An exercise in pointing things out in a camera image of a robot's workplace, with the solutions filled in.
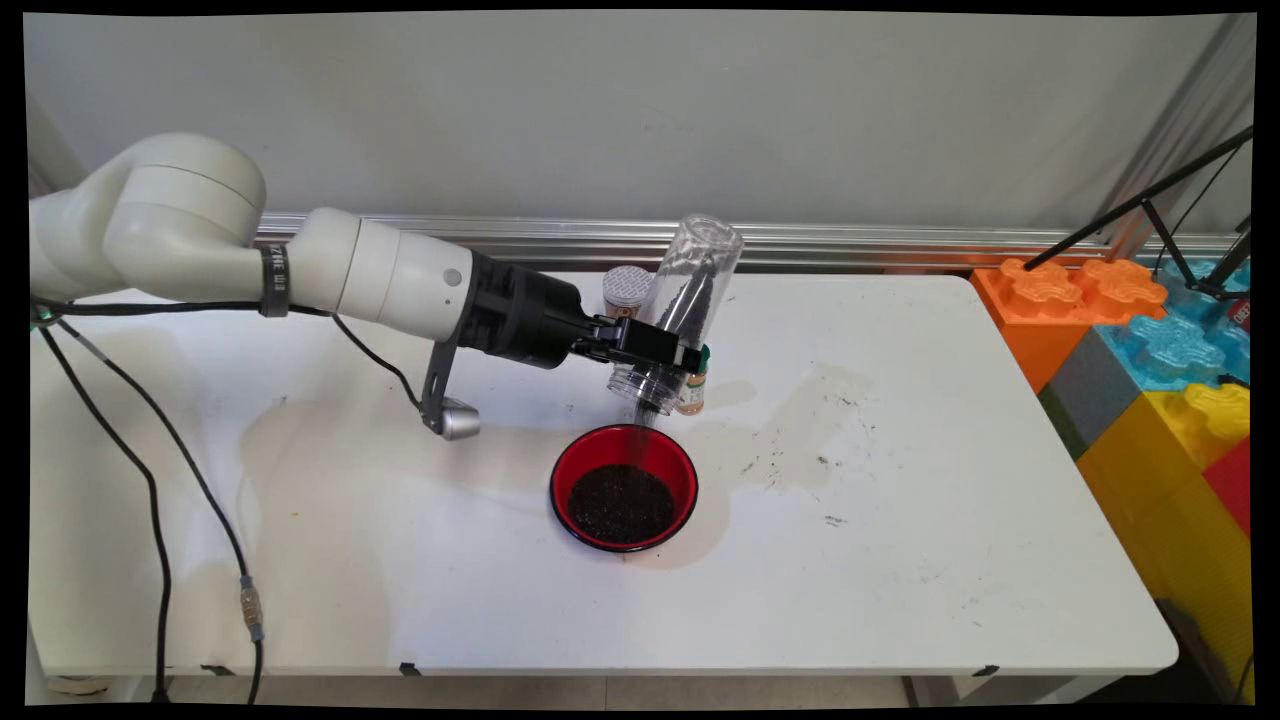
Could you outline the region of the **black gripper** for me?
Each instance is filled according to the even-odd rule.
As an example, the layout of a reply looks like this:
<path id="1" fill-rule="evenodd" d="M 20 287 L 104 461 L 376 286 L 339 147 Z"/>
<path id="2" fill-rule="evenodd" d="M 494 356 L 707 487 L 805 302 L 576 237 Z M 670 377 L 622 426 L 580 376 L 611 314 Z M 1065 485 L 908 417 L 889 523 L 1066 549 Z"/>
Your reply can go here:
<path id="1" fill-rule="evenodd" d="M 588 315 L 566 281 L 472 252 L 461 346 L 541 369 L 575 355 L 598 363 L 654 365 L 687 374 L 701 351 L 634 316 Z"/>

